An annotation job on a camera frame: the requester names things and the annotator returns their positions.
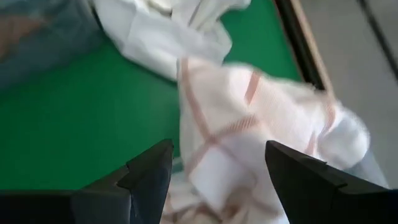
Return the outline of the white pink checked towel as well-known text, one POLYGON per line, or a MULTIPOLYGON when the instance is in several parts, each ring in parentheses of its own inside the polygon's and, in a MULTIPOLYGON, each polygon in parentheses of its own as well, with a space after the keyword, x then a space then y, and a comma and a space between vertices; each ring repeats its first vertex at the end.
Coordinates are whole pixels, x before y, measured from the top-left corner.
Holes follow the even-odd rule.
MULTIPOLYGON (((361 118, 325 91, 248 65, 179 63, 181 172, 160 224, 290 224, 265 162, 267 141, 379 184, 361 118)), ((389 223, 398 224, 398 191, 389 223)))

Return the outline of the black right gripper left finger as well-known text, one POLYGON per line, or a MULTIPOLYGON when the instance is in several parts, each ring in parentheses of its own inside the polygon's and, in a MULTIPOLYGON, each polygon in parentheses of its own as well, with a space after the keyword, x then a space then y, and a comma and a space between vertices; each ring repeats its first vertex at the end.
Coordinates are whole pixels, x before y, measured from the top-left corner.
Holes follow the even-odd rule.
POLYGON ((82 224, 160 224, 174 144, 163 139, 82 189, 82 224))

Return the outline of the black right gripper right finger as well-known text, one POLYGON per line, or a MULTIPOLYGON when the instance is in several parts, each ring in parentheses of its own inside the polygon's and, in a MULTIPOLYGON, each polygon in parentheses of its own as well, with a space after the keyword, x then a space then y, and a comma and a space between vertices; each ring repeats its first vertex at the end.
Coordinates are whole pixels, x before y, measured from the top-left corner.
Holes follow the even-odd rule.
POLYGON ((388 189, 277 141, 265 162, 290 224, 388 224, 388 189))

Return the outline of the plain white towel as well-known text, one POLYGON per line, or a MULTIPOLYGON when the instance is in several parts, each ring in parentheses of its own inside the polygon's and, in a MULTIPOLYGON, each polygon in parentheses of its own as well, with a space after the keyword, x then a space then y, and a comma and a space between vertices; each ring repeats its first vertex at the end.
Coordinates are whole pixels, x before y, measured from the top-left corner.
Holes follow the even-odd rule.
POLYGON ((232 40, 220 18, 251 0, 92 0, 106 35, 125 58, 175 81, 177 62, 222 63, 232 40))

